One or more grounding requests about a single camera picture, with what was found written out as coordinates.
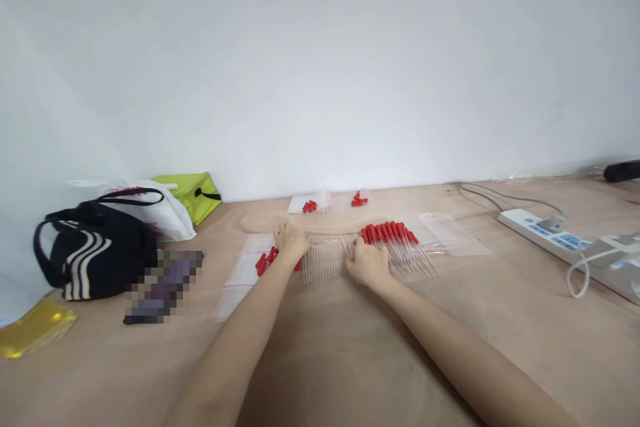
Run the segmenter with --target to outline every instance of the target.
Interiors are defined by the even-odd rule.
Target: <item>table surface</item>
[[[637,184],[620,188],[559,178],[494,187],[561,206],[569,216],[567,229],[587,240],[640,226]],[[316,234],[354,234],[365,222],[417,211],[453,216],[493,255],[434,257],[441,276],[413,282],[412,289],[478,331],[581,425],[638,424],[639,306],[597,282],[584,298],[571,298],[567,264],[500,224],[489,202],[454,185],[371,195],[371,208],[343,216],[289,216],[288,199],[221,205],[197,228],[196,238],[170,246],[205,254],[180,315],[168,324],[125,326],[125,296],[69,304],[79,319],[64,337],[2,362],[2,424],[161,425],[219,330],[213,312],[247,234],[274,230],[286,218]],[[541,217],[551,214],[544,205],[503,203]],[[481,422],[399,318],[365,288],[347,278],[303,286],[294,274],[238,425]]]

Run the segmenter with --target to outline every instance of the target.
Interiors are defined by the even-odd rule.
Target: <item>green bag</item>
[[[199,225],[213,209],[222,203],[222,198],[213,185],[209,172],[160,175],[152,180],[178,185],[177,189],[172,189],[170,192],[187,208],[193,225]]]

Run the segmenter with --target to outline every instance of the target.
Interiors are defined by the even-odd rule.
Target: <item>white power strip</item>
[[[541,218],[532,215],[526,210],[514,209],[500,213],[498,221],[507,227],[515,230],[518,234],[531,240],[534,244],[541,246],[543,249],[551,252],[556,257],[561,258],[568,264],[575,264],[581,259],[578,252],[579,248],[586,250],[591,246],[591,242],[587,242],[569,232],[563,230],[556,234],[547,232],[538,227],[537,223]],[[640,305],[640,297],[637,291],[640,285],[635,285],[637,278],[636,269],[639,268],[632,262],[616,262],[619,268],[614,264],[612,268],[594,268],[589,269],[591,278],[606,285],[618,294],[631,300],[633,303]]]

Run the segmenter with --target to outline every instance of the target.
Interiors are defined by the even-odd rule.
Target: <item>black strap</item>
[[[200,187],[195,190],[195,196],[204,195],[206,198],[210,198],[212,200],[222,200],[222,197],[219,193],[204,193]]]
[[[143,202],[140,200],[130,200],[130,199],[116,199],[113,197],[127,197],[128,195],[135,195],[136,193],[158,193],[160,195],[160,200],[153,202]],[[165,199],[165,196],[158,189],[151,188],[139,188],[139,189],[129,189],[129,190],[121,190],[117,192],[106,193],[102,195],[102,197],[98,197],[95,201],[99,203],[126,203],[127,205],[155,205],[156,203],[160,203]]]
[[[49,260],[42,251],[42,245],[40,244],[40,233],[42,232],[42,227],[49,222],[51,222],[51,220],[40,222],[35,229],[35,234],[33,234],[33,252],[35,253],[35,258],[38,261],[38,264],[40,264],[40,268],[42,269],[43,274],[45,274],[45,278],[47,279],[47,282],[49,282],[49,285],[51,287],[62,288],[67,285],[69,279],[67,279],[62,271],[55,269],[51,260]]]

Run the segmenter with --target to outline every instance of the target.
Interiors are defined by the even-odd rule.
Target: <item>hand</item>
[[[380,250],[365,244],[362,237],[355,242],[355,258],[347,259],[347,270],[351,277],[372,290],[393,279],[387,260],[387,246]]]
[[[280,224],[278,230],[273,232],[278,256],[291,257],[295,264],[309,251],[311,243],[309,236],[290,222]]]

